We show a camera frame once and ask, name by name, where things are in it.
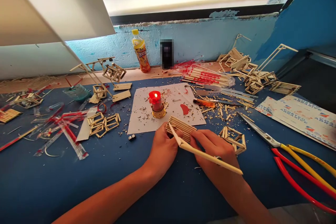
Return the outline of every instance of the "blue table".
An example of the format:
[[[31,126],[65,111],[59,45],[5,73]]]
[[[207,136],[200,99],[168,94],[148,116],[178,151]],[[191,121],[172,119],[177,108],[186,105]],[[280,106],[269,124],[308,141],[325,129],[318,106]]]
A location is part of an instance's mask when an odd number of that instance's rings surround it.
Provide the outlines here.
[[[134,81],[131,93],[136,88],[146,86],[167,85],[179,83],[180,78],[164,78]],[[235,89],[243,91],[244,84],[236,80]],[[263,89],[258,93],[256,104],[267,96],[280,99],[283,95]],[[0,100],[3,106],[8,97]],[[49,93],[41,105],[45,108],[70,98],[55,89]],[[50,223],[63,213],[90,197],[103,188],[119,181],[126,175],[138,169],[147,159],[154,132],[137,134],[133,142],[129,142],[126,134],[119,136],[122,127],[129,122],[133,99],[126,99],[112,107],[112,113],[120,113],[122,122],[115,130],[103,138],[91,137],[83,142],[83,147],[89,153],[84,160],[78,160],[68,140],[62,135],[49,147],[48,153],[60,157],[33,154],[44,144],[39,139],[35,142],[25,139],[0,152],[0,223]],[[64,112],[76,111],[80,104],[73,102],[66,105]],[[6,125],[0,125],[0,145],[12,140],[18,133],[24,133],[33,124],[33,110],[15,109],[24,112]],[[251,118],[272,137],[284,144],[292,144],[322,158],[331,166],[336,167],[335,152],[315,141],[291,130],[284,125],[253,111]],[[221,120],[207,119],[206,125],[198,129],[210,129],[216,133],[222,129]],[[283,177],[273,159],[270,147],[254,131],[237,116],[230,122],[236,130],[245,134],[247,150],[238,156],[240,168],[245,180],[249,183],[256,196],[267,208],[307,202]],[[7,135],[11,130],[22,126]],[[79,129],[72,127],[75,134]],[[336,179],[324,168],[309,158],[303,159],[311,165],[328,183],[336,187]],[[223,219],[236,215],[201,169],[194,156],[182,149],[164,178],[146,195],[130,207],[119,219],[118,223],[172,223],[206,221]],[[335,202],[322,190],[316,188],[301,175],[286,166],[293,178],[315,199],[327,202],[334,209]]]

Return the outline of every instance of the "red candle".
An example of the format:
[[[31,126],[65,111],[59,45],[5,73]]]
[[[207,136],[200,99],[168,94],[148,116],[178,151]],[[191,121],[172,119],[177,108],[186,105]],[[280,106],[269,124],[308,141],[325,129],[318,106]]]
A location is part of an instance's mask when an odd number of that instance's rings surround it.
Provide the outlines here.
[[[161,111],[162,110],[162,100],[161,100],[161,93],[159,91],[152,91],[149,93],[150,102],[152,104],[152,109],[154,111]]]

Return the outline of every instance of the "left hand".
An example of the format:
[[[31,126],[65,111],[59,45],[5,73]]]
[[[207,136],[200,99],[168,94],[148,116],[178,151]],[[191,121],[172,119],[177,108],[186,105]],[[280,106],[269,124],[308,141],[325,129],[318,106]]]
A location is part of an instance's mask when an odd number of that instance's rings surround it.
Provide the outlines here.
[[[169,138],[167,135],[166,125],[164,122],[160,128],[157,129],[154,135],[152,149],[144,166],[148,167],[154,175],[160,180],[172,165],[176,154],[178,145],[175,137]],[[179,137],[183,136],[182,131],[176,131]]]

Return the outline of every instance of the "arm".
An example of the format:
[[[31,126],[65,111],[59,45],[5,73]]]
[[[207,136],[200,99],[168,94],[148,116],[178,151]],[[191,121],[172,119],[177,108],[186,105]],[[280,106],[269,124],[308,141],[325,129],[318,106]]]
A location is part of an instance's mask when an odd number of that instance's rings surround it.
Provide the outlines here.
[[[167,172],[176,153],[175,138],[170,139],[166,122],[156,131],[145,164],[119,182],[97,192],[54,223],[112,223],[148,192]]]
[[[206,129],[193,131],[190,135],[192,147],[200,150],[195,140],[197,139],[204,147],[206,153],[212,156],[220,156],[224,162],[239,168],[233,146],[215,133]],[[243,176],[199,156],[195,157],[211,182],[232,208],[243,218],[245,223],[277,223],[266,207],[255,196]]]

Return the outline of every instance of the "small black object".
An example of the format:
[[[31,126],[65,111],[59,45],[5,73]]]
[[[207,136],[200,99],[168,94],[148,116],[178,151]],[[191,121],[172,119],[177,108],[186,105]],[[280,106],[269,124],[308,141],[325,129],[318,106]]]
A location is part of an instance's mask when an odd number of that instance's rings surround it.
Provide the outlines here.
[[[135,138],[136,138],[136,136],[133,134],[133,135],[131,135],[131,136],[128,137],[128,140],[130,142],[132,142]]]
[[[174,66],[174,42],[172,39],[161,39],[160,56],[162,69],[172,69]]]

